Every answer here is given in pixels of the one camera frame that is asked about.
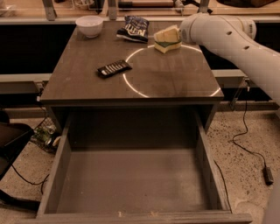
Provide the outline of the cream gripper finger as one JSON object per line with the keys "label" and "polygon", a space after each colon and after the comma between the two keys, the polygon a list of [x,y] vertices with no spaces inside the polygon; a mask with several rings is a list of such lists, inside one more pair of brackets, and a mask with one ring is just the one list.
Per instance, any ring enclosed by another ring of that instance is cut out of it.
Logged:
{"label": "cream gripper finger", "polygon": [[156,42],[179,42],[179,28],[176,25],[169,26],[154,34]]}

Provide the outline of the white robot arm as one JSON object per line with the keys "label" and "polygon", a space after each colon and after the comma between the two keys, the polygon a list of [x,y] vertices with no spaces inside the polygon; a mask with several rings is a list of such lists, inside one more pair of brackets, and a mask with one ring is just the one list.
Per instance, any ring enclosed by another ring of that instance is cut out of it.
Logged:
{"label": "white robot arm", "polygon": [[280,104],[280,53],[260,45],[249,36],[255,29],[248,18],[193,14],[179,20],[176,36],[190,45],[232,62],[272,100]]}

